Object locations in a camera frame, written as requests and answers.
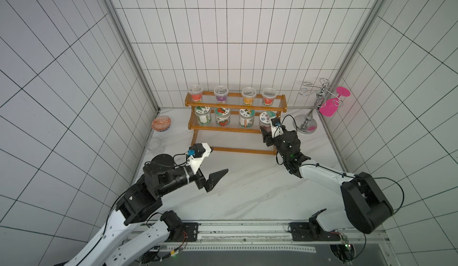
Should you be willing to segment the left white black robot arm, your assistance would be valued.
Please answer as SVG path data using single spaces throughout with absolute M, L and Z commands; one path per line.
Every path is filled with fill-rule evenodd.
M 181 252 L 197 239 L 198 224 L 184 223 L 174 211 L 159 212 L 163 196 L 195 184 L 211 192 L 228 173 L 219 170 L 205 177 L 200 166 L 213 149 L 195 144 L 184 154 L 186 162 L 159 154 L 143 167 L 143 175 L 113 204 L 101 230 L 68 266 L 128 266 L 163 261 Z

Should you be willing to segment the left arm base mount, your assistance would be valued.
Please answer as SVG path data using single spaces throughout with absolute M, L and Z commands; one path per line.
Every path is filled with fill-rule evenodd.
M 168 236 L 165 242 L 196 242 L 198 240 L 199 224 L 184 223 L 168 231 Z

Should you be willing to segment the small container red seeds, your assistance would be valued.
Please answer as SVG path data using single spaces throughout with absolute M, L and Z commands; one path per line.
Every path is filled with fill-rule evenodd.
M 203 87 L 200 85 L 192 85 L 188 89 L 188 94 L 193 102 L 201 102 L 203 97 Z

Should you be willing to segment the flower label seed jar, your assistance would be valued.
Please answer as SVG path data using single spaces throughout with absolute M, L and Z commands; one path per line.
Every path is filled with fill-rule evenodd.
M 254 124 L 255 110 L 240 109 L 239 110 L 239 125 L 243 128 L 250 128 Z

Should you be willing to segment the small container dark seeds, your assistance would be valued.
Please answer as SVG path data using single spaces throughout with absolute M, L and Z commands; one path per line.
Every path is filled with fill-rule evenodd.
M 277 92 L 273 88 L 265 88 L 261 92 L 262 102 L 265 106 L 272 106 L 274 100 L 276 99 Z

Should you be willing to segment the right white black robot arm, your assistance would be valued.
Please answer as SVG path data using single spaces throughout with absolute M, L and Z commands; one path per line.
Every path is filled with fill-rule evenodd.
M 273 146 L 288 173 L 314 181 L 341 198 L 338 208 L 324 208 L 308 219 L 310 235 L 354 229 L 371 234 L 398 211 L 379 187 L 377 178 L 366 172 L 351 174 L 321 165 L 301 153 L 297 132 L 284 126 L 260 128 L 263 142 Z

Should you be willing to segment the strawberry lid jar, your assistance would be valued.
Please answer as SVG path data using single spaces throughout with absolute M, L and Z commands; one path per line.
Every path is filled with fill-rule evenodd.
M 215 108 L 215 119 L 219 126 L 227 126 L 230 123 L 231 110 L 225 107 Z

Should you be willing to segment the green tree lid jar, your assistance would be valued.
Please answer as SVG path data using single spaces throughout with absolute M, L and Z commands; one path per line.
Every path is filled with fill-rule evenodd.
M 211 108 L 197 106 L 194 108 L 194 114 L 197 117 L 199 125 L 208 125 L 211 123 Z

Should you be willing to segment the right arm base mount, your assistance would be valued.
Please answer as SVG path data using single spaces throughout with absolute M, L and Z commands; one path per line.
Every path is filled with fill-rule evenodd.
M 289 223 L 288 232 L 294 242 L 340 242 L 341 236 L 322 230 L 318 224 L 309 222 Z

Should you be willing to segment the red seed jar monkey lid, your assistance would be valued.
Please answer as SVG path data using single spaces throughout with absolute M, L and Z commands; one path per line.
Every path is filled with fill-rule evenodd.
M 259 115 L 259 125 L 260 128 L 270 132 L 271 131 L 271 120 L 272 118 L 276 118 L 276 114 L 271 111 L 264 111 Z

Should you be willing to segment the orange wooden two-tier shelf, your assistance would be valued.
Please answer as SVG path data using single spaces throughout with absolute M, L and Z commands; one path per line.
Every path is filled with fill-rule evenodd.
M 226 151 L 236 153 L 265 154 L 275 155 L 274 147 L 267 147 L 262 141 L 262 133 L 259 126 L 258 116 L 262 112 L 273 112 L 277 117 L 281 117 L 287 111 L 287 102 L 284 95 L 278 95 L 273 104 L 266 106 L 262 102 L 262 95 L 257 95 L 253 104 L 245 105 L 240 93 L 230 92 L 225 104 L 219 103 L 212 91 L 202 93 L 202 99 L 195 102 L 190 94 L 187 94 L 185 106 L 192 110 L 188 128 L 193 131 L 192 144 L 208 143 L 215 151 Z M 195 111 L 198 108 L 209 107 L 211 112 L 211 122 L 202 125 L 198 122 Z M 217 123 L 215 112 L 217 109 L 229 108 L 230 119 L 225 126 Z M 253 110 L 255 112 L 254 123 L 250 127 L 240 125 L 239 111 L 241 109 Z

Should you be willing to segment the small container brown seeds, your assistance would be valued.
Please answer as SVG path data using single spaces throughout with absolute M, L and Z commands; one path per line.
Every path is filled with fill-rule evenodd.
M 256 90 L 251 87 L 246 87 L 242 90 L 241 94 L 242 94 L 244 105 L 252 106 L 257 96 Z

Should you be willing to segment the small container purple seeds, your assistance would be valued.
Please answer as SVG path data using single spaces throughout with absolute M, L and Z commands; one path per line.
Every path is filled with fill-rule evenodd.
M 228 98 L 229 89 L 226 86 L 220 85 L 215 87 L 213 93 L 216 97 L 217 103 L 225 104 Z

